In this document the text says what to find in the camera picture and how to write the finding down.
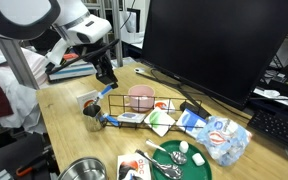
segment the food package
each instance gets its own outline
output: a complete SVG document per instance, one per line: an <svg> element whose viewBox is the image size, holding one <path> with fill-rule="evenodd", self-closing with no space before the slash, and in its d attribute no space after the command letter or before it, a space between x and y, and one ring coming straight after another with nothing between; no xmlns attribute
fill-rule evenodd
<svg viewBox="0 0 288 180"><path fill-rule="evenodd" d="M197 135L211 157L221 166L229 166L244 153L252 134L233 120L211 116Z"/></svg>

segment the white box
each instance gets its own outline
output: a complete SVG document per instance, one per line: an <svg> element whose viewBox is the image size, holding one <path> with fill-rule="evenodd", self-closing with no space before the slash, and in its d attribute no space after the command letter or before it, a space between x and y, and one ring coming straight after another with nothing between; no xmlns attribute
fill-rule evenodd
<svg viewBox="0 0 288 180"><path fill-rule="evenodd" d="M82 112L85 107L92 104L96 100L97 94L98 92L96 90L93 90L91 92L76 97L78 105Z"/></svg>
<svg viewBox="0 0 288 180"><path fill-rule="evenodd" d="M196 138L198 133L207 124L207 121L192 111L185 109L180 118L177 120L176 125L187 134Z"/></svg>
<svg viewBox="0 0 288 180"><path fill-rule="evenodd" d="M117 116L117 120L121 122L141 123L144 120L145 116L146 114L125 112Z"/></svg>

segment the metal bowl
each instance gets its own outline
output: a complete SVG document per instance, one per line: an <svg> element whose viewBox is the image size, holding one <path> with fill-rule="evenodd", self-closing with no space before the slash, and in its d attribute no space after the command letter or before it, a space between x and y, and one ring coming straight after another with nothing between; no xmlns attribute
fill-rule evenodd
<svg viewBox="0 0 288 180"><path fill-rule="evenodd" d="M70 164L58 180L107 180L106 168L97 158L85 157Z"/></svg>

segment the small white object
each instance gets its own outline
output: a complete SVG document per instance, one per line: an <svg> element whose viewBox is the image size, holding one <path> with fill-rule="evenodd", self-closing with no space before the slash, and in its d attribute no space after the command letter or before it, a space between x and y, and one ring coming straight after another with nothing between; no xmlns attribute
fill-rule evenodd
<svg viewBox="0 0 288 180"><path fill-rule="evenodd" d="M201 156L200 153L196 153L192 156L193 161L195 162L196 166L201 166L205 163L203 157Z"/></svg>
<svg viewBox="0 0 288 180"><path fill-rule="evenodd" d="M264 90L264 95L267 95L269 97L277 97L281 95L278 91L275 90Z"/></svg>
<svg viewBox="0 0 288 180"><path fill-rule="evenodd" d="M98 92L97 97L100 98L100 99L103 99L104 95L101 92Z"/></svg>
<svg viewBox="0 0 288 180"><path fill-rule="evenodd" d="M186 141L181 141L179 149L180 149L180 151L182 153L187 153L187 151L188 151L188 143Z"/></svg>
<svg viewBox="0 0 288 180"><path fill-rule="evenodd" d="M134 71L137 72L137 73L145 72L144 68L135 68Z"/></svg>

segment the pink cup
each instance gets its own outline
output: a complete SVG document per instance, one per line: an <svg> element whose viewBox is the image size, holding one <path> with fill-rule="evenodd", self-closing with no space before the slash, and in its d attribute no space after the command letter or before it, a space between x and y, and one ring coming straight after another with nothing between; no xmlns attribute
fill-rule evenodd
<svg viewBox="0 0 288 180"><path fill-rule="evenodd" d="M150 86L135 85L128 90L128 105L138 112L148 111L154 105L154 95L155 91Z"/></svg>

